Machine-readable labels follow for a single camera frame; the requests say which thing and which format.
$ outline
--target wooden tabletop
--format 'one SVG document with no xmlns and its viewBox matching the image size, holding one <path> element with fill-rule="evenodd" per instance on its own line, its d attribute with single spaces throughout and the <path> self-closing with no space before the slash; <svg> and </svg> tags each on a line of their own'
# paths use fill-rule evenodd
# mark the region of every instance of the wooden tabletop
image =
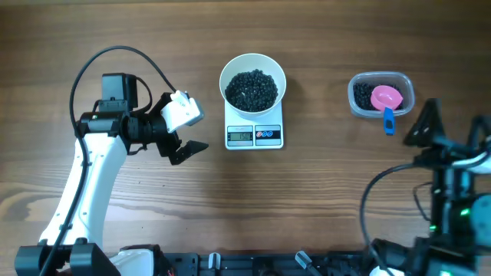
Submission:
<svg viewBox="0 0 491 276">
<path fill-rule="evenodd" d="M 270 1 L 0 8 L 0 274 L 13 274 L 20 245 L 35 245 L 58 205 L 74 158 L 71 85 L 97 51 L 125 44 L 148 54 L 206 117 L 179 130 L 209 148 L 179 166 L 157 148 L 128 156 L 114 183 L 104 250 L 157 243 L 164 252 L 361 249 L 361 194 L 390 166 L 419 151 L 402 145 L 424 101 L 442 99 L 447 134 L 463 142 L 491 107 L 491 2 Z M 275 59 L 287 75 L 285 147 L 228 151 L 219 75 L 244 53 Z M 400 71 L 416 105 L 397 118 L 354 117 L 348 82 L 366 71 Z M 75 97 L 79 117 L 101 97 L 101 75 L 142 77 L 154 98 L 170 91 L 141 57 L 97 59 Z M 148 100 L 143 87 L 139 101 Z M 411 245 L 426 235 L 411 188 L 430 173 L 381 181 L 368 203 L 373 237 Z M 478 190 L 491 182 L 478 180 Z M 427 192 L 421 200 L 427 209 Z"/>
</svg>

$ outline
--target digital scale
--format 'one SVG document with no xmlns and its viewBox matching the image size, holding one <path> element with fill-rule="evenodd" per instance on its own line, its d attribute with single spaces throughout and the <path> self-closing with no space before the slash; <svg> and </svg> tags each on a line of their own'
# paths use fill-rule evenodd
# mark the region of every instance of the digital scale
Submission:
<svg viewBox="0 0 491 276">
<path fill-rule="evenodd" d="M 225 103 L 225 147 L 228 150 L 271 150 L 283 147 L 283 113 L 279 102 L 268 113 L 242 118 Z"/>
</svg>

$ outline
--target scale control panel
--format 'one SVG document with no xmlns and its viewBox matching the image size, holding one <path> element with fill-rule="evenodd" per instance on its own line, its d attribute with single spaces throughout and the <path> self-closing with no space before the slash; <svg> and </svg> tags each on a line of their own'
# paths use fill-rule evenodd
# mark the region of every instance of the scale control panel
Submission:
<svg viewBox="0 0 491 276">
<path fill-rule="evenodd" d="M 240 150 L 240 147 L 248 149 L 271 149 L 281 148 L 282 128 L 280 125 L 251 125 L 251 126 L 228 126 L 227 148 Z"/>
</svg>

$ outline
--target container of black beans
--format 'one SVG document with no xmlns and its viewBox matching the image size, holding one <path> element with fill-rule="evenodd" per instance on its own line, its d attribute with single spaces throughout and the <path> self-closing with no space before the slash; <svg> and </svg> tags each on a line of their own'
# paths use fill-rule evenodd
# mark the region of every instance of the container of black beans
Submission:
<svg viewBox="0 0 491 276">
<path fill-rule="evenodd" d="M 399 72 L 366 72 L 354 76 L 348 85 L 348 101 L 356 117 L 384 117 L 384 112 L 371 104 L 371 93 L 379 85 L 396 89 L 403 98 L 400 106 L 394 110 L 394 116 L 404 115 L 413 109 L 414 89 L 409 77 Z"/>
<path fill-rule="evenodd" d="M 264 54 L 243 54 L 232 59 L 220 75 L 226 104 L 241 117 L 264 115 L 282 101 L 286 76 L 279 64 Z"/>
</svg>

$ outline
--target scoop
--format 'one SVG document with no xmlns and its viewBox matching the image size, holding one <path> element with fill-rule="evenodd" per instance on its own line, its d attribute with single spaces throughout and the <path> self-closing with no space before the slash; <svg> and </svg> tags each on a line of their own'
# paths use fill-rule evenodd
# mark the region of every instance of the scoop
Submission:
<svg viewBox="0 0 491 276">
<path fill-rule="evenodd" d="M 399 107 L 402 100 L 399 91 L 387 85 L 379 85 L 371 92 L 371 104 L 384 112 L 384 130 L 387 135 L 394 135 L 396 132 L 396 120 L 392 110 Z"/>
</svg>

